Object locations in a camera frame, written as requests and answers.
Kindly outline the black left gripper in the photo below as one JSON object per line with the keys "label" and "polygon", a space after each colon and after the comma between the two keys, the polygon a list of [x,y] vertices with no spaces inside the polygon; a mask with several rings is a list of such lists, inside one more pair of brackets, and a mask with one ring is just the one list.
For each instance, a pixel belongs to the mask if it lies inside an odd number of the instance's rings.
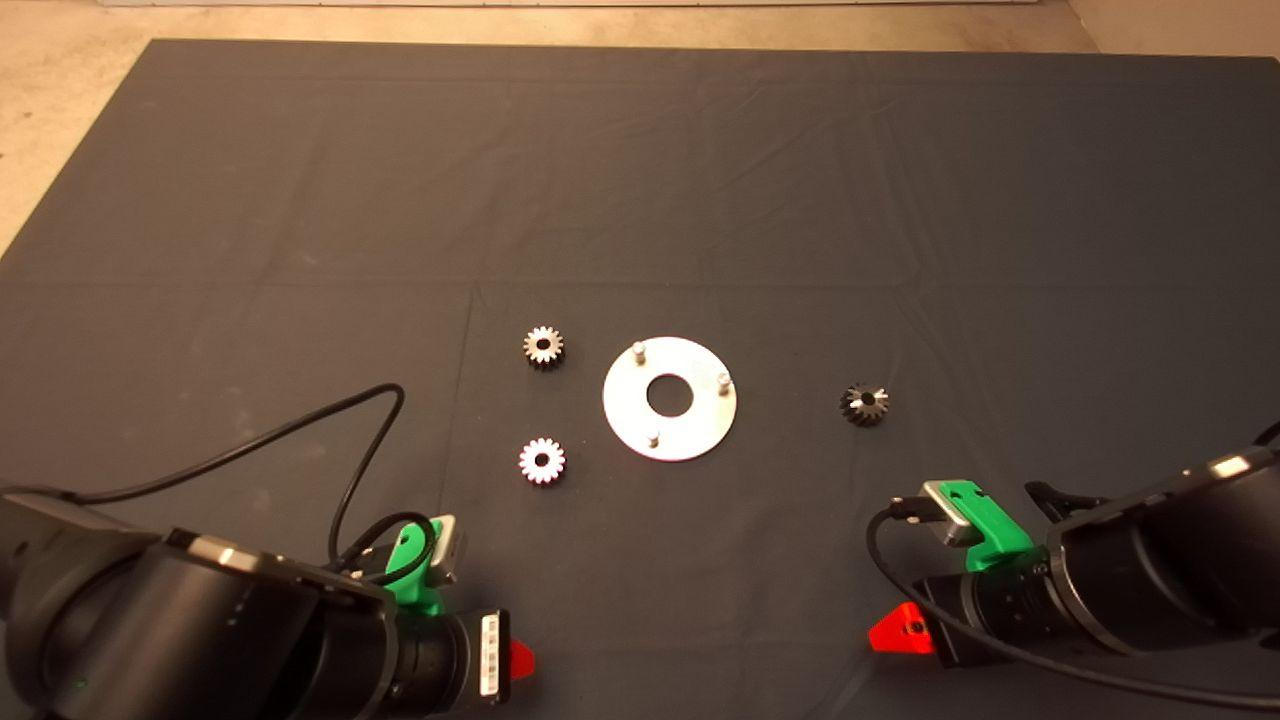
{"label": "black left gripper", "polygon": [[536,671],[536,655],[512,641],[504,609],[396,619],[396,717],[425,719],[503,705],[512,682]]}

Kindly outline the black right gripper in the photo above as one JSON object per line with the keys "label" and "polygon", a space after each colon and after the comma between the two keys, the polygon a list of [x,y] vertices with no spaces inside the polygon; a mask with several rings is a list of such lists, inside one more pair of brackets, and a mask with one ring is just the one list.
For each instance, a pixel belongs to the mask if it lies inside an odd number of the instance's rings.
{"label": "black right gripper", "polygon": [[[928,577],[915,582],[915,591],[975,630],[1019,650],[1061,653],[1076,639],[1076,624],[1060,607],[1042,560]],[[888,611],[868,630],[868,642],[877,653],[936,653],[916,603],[900,603]]]}

